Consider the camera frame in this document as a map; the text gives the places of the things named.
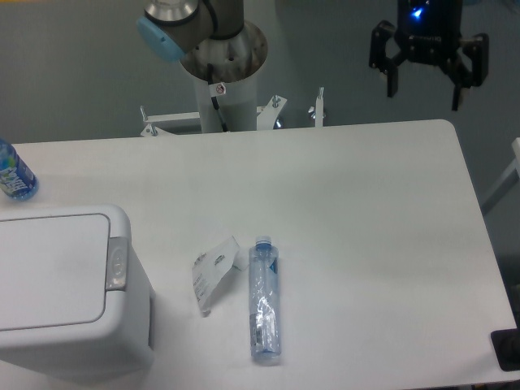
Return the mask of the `grey robot arm with blue cap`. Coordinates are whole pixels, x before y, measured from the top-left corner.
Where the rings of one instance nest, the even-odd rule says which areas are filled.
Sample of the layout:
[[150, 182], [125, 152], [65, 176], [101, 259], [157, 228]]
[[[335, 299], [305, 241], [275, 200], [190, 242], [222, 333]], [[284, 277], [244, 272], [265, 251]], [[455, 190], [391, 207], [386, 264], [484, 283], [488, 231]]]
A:
[[[397, 23], [380, 21], [370, 37], [368, 64], [387, 77], [387, 95], [398, 90], [404, 62], [438, 67], [453, 82], [452, 108], [463, 89], [480, 86], [488, 76], [489, 37], [461, 34], [462, 2], [399, 1]], [[184, 59], [201, 43], [228, 41], [245, 31], [242, 1], [149, 1], [136, 22], [149, 48], [168, 62]]]

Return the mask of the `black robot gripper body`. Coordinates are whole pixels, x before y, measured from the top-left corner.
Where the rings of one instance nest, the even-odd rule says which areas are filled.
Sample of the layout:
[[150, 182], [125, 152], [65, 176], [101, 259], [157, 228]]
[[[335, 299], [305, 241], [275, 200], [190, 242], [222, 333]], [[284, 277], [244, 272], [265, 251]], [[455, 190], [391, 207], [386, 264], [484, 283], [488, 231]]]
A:
[[395, 41], [412, 63], [441, 66], [458, 56], [461, 1], [399, 1]]

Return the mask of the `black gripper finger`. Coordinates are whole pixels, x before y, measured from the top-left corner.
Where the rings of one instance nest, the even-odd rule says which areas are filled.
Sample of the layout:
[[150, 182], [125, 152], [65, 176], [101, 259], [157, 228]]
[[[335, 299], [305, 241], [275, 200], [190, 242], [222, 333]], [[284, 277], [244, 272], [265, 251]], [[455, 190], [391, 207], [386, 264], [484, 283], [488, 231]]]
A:
[[489, 36], [480, 33], [469, 38], [460, 37], [456, 50], [444, 63], [445, 74], [453, 83], [451, 108], [458, 111], [463, 89], [479, 87], [489, 71]]
[[[387, 43], [394, 38], [399, 47], [398, 53], [388, 57]], [[372, 30], [370, 38], [369, 66], [378, 69], [387, 77], [387, 96], [392, 98], [398, 90], [398, 67], [409, 57], [410, 34], [399, 29], [387, 20], [380, 21]]]

